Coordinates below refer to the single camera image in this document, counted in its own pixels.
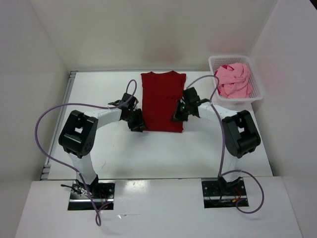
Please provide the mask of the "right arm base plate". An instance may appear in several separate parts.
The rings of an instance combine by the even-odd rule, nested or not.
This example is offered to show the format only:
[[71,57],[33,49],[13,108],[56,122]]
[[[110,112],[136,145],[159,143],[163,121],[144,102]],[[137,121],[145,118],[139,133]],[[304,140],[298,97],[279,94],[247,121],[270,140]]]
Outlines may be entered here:
[[230,182],[229,185],[221,187],[217,178],[204,179],[201,181],[204,208],[230,208],[248,207],[247,193],[242,178]]

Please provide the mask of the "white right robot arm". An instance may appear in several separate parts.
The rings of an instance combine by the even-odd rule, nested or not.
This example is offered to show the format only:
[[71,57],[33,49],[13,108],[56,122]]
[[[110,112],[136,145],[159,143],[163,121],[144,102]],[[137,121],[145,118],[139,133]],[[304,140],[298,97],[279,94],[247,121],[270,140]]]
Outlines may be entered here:
[[254,177],[250,172],[235,166],[223,171],[224,155],[227,150],[239,161],[252,153],[260,145],[261,138],[249,111],[240,112],[215,105],[208,99],[201,99],[194,87],[185,89],[177,101],[172,122],[187,121],[192,115],[209,121],[219,122],[222,134],[220,166],[217,176],[217,189],[223,195],[230,194],[241,179],[241,175]]

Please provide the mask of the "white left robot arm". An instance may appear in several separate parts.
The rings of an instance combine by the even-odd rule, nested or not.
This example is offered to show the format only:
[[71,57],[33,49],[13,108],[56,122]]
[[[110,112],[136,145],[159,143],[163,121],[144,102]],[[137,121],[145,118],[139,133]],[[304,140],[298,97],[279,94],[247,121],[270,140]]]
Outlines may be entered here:
[[125,121],[133,132],[143,132],[146,125],[142,110],[137,108],[136,97],[124,93],[122,99],[111,102],[105,108],[91,112],[73,110],[58,139],[58,143],[69,155],[76,169],[76,183],[87,198],[94,198],[100,190],[91,150],[97,130],[117,121]]

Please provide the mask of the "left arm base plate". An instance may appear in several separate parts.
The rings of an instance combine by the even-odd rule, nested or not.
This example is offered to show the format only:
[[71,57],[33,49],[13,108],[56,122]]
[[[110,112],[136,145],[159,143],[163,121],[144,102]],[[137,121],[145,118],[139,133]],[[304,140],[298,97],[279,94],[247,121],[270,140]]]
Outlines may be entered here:
[[[94,210],[93,205],[85,189],[81,188],[73,181],[70,188],[70,197],[68,202],[68,211],[88,211]],[[93,191],[92,198],[97,209],[113,210],[114,207],[114,180],[99,180],[97,189]]]

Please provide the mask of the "dark red t shirt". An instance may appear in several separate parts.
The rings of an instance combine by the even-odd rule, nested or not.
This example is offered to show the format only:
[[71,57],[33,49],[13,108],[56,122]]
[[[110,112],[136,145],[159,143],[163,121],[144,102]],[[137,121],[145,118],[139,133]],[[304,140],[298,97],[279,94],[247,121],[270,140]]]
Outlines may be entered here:
[[170,71],[142,73],[142,113],[147,131],[183,131],[183,122],[172,122],[177,102],[183,96],[186,74]]

